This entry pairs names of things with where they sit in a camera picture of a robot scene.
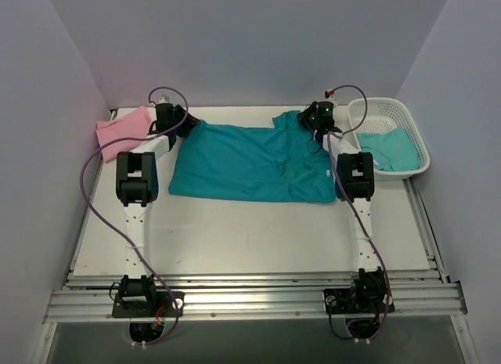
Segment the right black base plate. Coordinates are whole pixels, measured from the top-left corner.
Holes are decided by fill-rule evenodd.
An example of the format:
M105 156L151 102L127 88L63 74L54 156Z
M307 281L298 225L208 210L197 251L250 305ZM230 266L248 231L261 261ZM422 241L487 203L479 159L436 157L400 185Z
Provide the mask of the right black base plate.
M323 290L326 312L333 315L383 313L386 308L385 292L356 290L355 288L327 288Z

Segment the folded pink t shirt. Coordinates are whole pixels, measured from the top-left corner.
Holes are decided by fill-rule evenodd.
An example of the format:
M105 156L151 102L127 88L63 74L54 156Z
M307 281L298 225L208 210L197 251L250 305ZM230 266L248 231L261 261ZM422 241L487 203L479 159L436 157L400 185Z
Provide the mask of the folded pink t shirt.
M97 121L96 136L100 146L120 138L145 138L148 136L150 125L153 123L150 112L144 106L136 108L125 116L112 121ZM112 161L119 152L133 150L141 141L124 140L115 142L101 150L105 163Z

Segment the white plastic basket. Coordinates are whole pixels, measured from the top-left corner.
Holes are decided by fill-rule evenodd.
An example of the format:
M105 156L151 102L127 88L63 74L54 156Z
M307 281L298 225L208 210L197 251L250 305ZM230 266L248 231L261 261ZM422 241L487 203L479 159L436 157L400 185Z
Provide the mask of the white plastic basket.
M429 153L405 104L382 97L355 99L347 115L356 146L373 155L375 179L404 180L429 168Z

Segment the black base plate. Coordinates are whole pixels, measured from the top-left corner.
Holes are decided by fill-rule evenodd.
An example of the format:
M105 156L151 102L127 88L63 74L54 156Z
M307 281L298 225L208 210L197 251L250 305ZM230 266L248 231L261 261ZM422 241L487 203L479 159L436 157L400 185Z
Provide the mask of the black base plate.
M180 291L173 294L178 309L175 309L175 303L166 291L157 292L151 301L145 296L121 297L116 294L111 315L118 319L181 316L185 294Z
M333 315L383 313L386 308L385 292L356 290L355 288L327 288L323 290L326 312Z

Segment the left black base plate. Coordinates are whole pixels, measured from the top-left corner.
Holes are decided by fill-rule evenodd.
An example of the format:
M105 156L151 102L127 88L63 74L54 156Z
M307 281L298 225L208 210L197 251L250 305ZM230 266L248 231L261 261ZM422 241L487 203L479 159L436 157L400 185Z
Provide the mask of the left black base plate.
M181 316L185 294L180 291L173 294L178 309L175 309L175 303L166 291L157 292L151 301L145 296L121 297L116 294L111 315L118 319Z

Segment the light teal t shirt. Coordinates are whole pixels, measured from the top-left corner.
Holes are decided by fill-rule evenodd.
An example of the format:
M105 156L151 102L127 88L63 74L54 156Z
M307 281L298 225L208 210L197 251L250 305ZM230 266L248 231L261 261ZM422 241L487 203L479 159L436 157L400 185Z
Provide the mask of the light teal t shirt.
M420 167L419 154L402 126L385 133L360 132L358 140L361 150L372 154L378 171L405 172Z

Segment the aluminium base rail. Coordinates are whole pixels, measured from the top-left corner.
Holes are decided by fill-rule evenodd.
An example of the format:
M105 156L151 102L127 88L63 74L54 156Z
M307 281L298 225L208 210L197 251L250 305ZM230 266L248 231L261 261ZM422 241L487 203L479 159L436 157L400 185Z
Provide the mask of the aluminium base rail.
M300 279L181 279L174 290L184 293L183 321L320 319L325 315L323 292L347 289L336 274ZM445 283L435 272L421 278L391 280L395 317L464 315L467 303L458 283ZM112 301L102 282L71 281L49 298L45 323L111 322Z

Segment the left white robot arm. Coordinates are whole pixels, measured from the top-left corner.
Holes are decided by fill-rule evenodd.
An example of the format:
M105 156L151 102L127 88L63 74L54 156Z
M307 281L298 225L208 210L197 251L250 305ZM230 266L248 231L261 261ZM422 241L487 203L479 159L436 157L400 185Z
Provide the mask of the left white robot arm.
M129 302L140 316L152 315L158 306L153 272L144 261L150 234L150 213L160 187L157 161L200 123L185 108L171 103L155 106L156 119L145 141L116 158L116 195L124 208L126 258L118 301Z

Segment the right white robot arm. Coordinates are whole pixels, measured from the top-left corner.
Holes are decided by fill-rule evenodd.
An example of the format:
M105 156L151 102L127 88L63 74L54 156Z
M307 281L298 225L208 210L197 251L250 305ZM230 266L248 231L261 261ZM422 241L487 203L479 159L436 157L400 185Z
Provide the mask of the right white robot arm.
M335 193L348 205L353 287L348 302L363 312L387 294L387 272L373 242L371 200L375 192L373 156L353 146L335 125L331 101L313 102L297 115L299 124L329 153Z

